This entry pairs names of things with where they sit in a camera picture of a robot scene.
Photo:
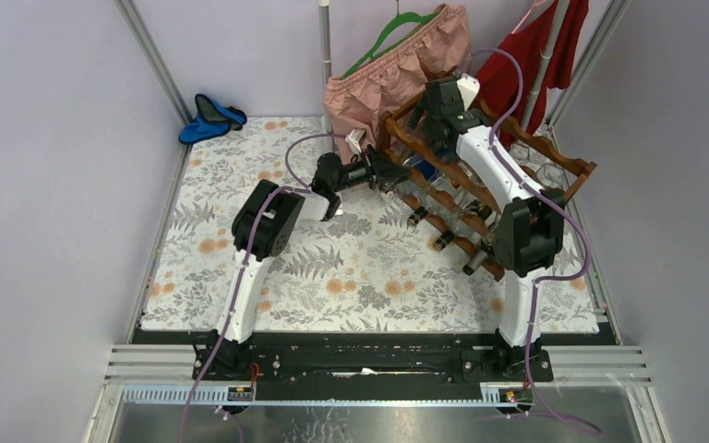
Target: metal floor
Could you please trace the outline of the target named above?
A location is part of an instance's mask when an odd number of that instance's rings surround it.
[[[541,416],[500,417],[492,408],[468,407],[294,407],[252,406],[237,415],[249,443],[457,443],[457,442],[613,442],[641,441],[632,408],[618,388],[542,388],[551,406],[602,427],[594,439]],[[122,403],[112,442],[163,443],[178,440],[183,406]],[[186,443],[237,442],[232,421],[213,415],[210,406],[192,407]]]

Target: wooden wine rack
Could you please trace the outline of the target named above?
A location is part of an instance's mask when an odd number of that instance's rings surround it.
[[[431,163],[436,169],[441,171],[447,176],[451,181],[460,185],[463,189],[470,192],[479,201],[493,209],[494,211],[501,213],[499,205],[493,198],[493,194],[490,193],[485,187],[474,183],[468,175],[463,171],[463,168],[457,162],[445,162],[434,154],[433,150],[426,144],[426,142],[421,138],[416,138],[407,133],[399,121],[408,115],[417,105],[422,94],[417,95],[407,102],[404,106],[393,113],[385,113],[379,119],[379,135],[377,139],[377,149],[381,150],[386,154],[393,162],[400,163],[400,159],[391,149],[392,139],[395,138],[400,141],[403,145],[407,146],[415,154],[419,154],[427,162]],[[500,118],[500,115],[491,111],[483,101],[478,101],[476,105],[482,110],[483,114],[491,122],[495,122]],[[545,157],[549,158],[559,167],[572,173],[577,178],[572,183],[572,185],[564,192],[564,197],[569,200],[575,193],[580,189],[585,180],[596,167],[594,162],[586,162],[582,159],[570,159],[564,157],[556,150],[553,142],[547,137],[535,137],[527,134],[521,128],[520,124],[514,117],[508,117],[504,123],[501,125],[501,129],[511,134],[517,140],[525,143],[529,147],[535,149],[537,152],[541,153]],[[539,181],[536,178],[536,173],[530,168],[524,166],[523,170],[532,178],[534,178],[537,183]],[[449,210],[452,214],[456,214],[460,220],[475,232],[479,233],[483,237],[488,236],[489,230],[481,218],[477,215],[464,212],[462,208],[459,208],[454,201],[454,198],[445,191],[429,188],[427,186],[427,181],[425,177],[416,169],[412,169],[410,172],[410,178],[421,189],[428,189],[427,193],[433,197],[441,206]],[[401,199],[412,209],[416,210],[421,206],[419,200],[414,196],[401,197]],[[425,218],[430,224],[436,227],[440,232],[444,233],[450,229],[447,223],[439,215],[428,214]],[[469,239],[464,237],[455,237],[453,243],[460,247],[466,254],[473,256],[477,251],[477,246],[474,245]],[[504,276],[504,268],[502,268],[498,263],[490,259],[486,260],[482,265],[488,272],[493,274],[496,280],[501,280]]]

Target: blue slipper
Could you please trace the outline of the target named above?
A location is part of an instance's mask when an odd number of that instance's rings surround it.
[[[192,145],[203,140],[221,137],[230,129],[239,131],[246,123],[246,114],[232,106],[224,108],[203,94],[194,97],[197,118],[186,125],[178,136],[184,145]]]

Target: floral tablecloth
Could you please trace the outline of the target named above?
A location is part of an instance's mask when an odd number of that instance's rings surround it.
[[[284,153],[294,140],[321,132],[318,117],[253,118],[242,131],[198,143],[186,168],[160,265],[146,292],[141,327],[212,329],[235,271],[235,214],[254,185],[268,178],[296,186]],[[292,152],[298,174],[313,175],[322,142]],[[484,269],[468,277],[455,245],[436,252],[430,224],[410,228],[399,200],[347,191],[343,214],[299,222],[270,268],[258,302],[256,330],[491,332],[504,309],[504,285]],[[569,226],[554,271],[580,267]],[[543,284],[543,331],[596,332],[585,281]]]

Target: metal frame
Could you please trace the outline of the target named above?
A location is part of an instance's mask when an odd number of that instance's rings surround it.
[[[486,349],[487,346],[474,346]],[[651,378],[638,346],[545,346],[556,380],[538,386],[645,388]],[[187,345],[121,344],[113,347],[104,380],[108,384],[185,385],[194,380],[196,356]],[[204,382],[232,386],[243,381]],[[481,383],[483,387],[519,388],[522,382]]]
[[[167,99],[170,100],[170,104],[173,106],[178,118],[184,125],[191,122],[192,114],[188,111],[186,102],[183,100],[183,95],[175,84],[170,70],[167,69],[167,65],[164,63],[164,59],[159,53],[159,48],[156,47],[156,43],[150,36],[148,28],[145,26],[145,22],[142,20],[142,16],[137,10],[137,6],[135,6],[132,0],[115,0],[115,4],[118,6],[118,9],[121,10],[124,21],[132,31],[135,41],[137,41],[140,49],[142,49],[145,59],[153,69],[153,74],[156,75],[159,84],[162,85],[162,89],[167,95]]]
[[[564,115],[569,108],[575,94],[581,87],[584,79],[591,71],[596,58],[601,54],[607,39],[612,34],[613,29],[622,17],[626,6],[631,0],[613,0],[609,6],[602,23],[600,23],[594,38],[586,49],[583,58],[575,70],[571,86],[560,97],[559,102],[554,107],[551,114],[548,116],[548,128],[550,136],[554,139],[556,146],[558,141],[555,138],[553,131],[555,124]],[[150,63],[158,81],[162,85],[162,89],[170,100],[178,118],[187,123],[191,120],[192,115],[189,112],[183,100],[177,85],[174,83],[172,75],[167,69],[166,64],[162,60],[155,42],[151,38],[148,30],[143,22],[136,6],[132,0],[115,0],[119,9],[123,13],[124,19],[132,30],[135,40],[140,45],[146,59]],[[324,66],[325,76],[330,75],[330,57],[329,57],[329,32],[326,32],[324,23],[326,16],[329,14],[329,2],[321,1],[319,9],[320,32],[322,38],[322,64]],[[182,184],[184,171],[190,147],[186,147],[181,161],[174,174],[172,190],[168,197],[164,214],[162,215],[162,225],[157,233],[157,238],[154,243],[154,248],[151,250],[151,260],[146,270],[143,285],[140,287],[140,294],[132,316],[132,321],[129,324],[128,342],[132,342],[134,331],[139,328],[139,319],[142,315],[144,304],[146,302],[144,290],[148,283],[148,278],[158,266],[159,258],[161,257],[161,248],[166,236],[167,229],[171,223],[171,215],[174,208],[177,195]],[[583,215],[578,211],[576,205],[571,204],[570,209],[572,214],[579,220],[583,226],[585,221]],[[598,274],[599,263],[596,256],[593,256],[594,265],[592,270],[586,276],[590,287],[594,292],[595,312],[597,320],[600,323],[607,322],[612,328],[616,341],[621,343],[621,334],[618,327],[618,322],[614,313],[609,308],[609,293],[607,288],[601,282],[601,279],[596,278]],[[474,340],[482,340],[482,338],[474,337]],[[485,348],[485,346],[474,345],[473,349]],[[661,412],[658,409],[656,402],[653,384],[645,366],[642,351],[635,346],[545,346],[553,366],[553,372],[556,380],[548,384],[539,384],[540,386],[558,386],[558,387],[612,387],[620,386],[629,396],[634,417],[637,421],[637,426],[640,430],[643,441],[651,442],[669,442],[667,428],[663,421]],[[188,344],[182,345],[145,345],[145,344],[124,344],[116,345],[113,348],[110,363],[107,367],[104,385],[102,387],[102,395],[96,406],[94,415],[91,418],[90,432],[84,438],[84,441],[92,443],[105,443],[110,441],[111,434],[115,429],[115,424],[118,419],[118,411],[122,401],[124,401],[124,393],[126,392],[126,401],[133,401],[136,397],[136,392],[145,392],[147,388],[155,392],[167,396],[170,393],[185,392],[188,394],[193,380],[191,378],[194,368],[195,355]],[[228,386],[244,386],[243,381],[219,381],[219,382],[203,382],[200,384],[203,390],[211,392],[221,391]],[[481,383],[480,390],[483,394],[481,401],[401,401],[401,406],[471,406],[472,404],[483,404],[484,406],[493,406],[492,398],[488,397],[492,389],[496,388],[519,388],[520,383]],[[177,394],[167,399],[175,399]],[[284,406],[303,406],[312,404],[315,406],[324,406],[327,403],[330,405],[394,405],[391,401],[323,401],[323,402],[303,402],[303,401],[264,401],[269,405],[284,405]]]
[[[556,388],[613,387],[624,391],[641,438],[646,442],[670,441],[655,400],[653,384],[637,346],[547,346],[556,380],[539,386]],[[182,404],[191,389],[195,355],[189,346],[116,345],[107,368],[102,396],[93,416],[93,426],[83,441],[110,441],[121,402]],[[192,404],[227,405],[221,401],[229,387],[244,387],[245,381],[203,382]],[[499,407],[498,389],[521,383],[480,383],[482,397],[464,401],[253,401],[262,406],[402,406],[402,407]],[[242,406],[242,402],[231,402]]]

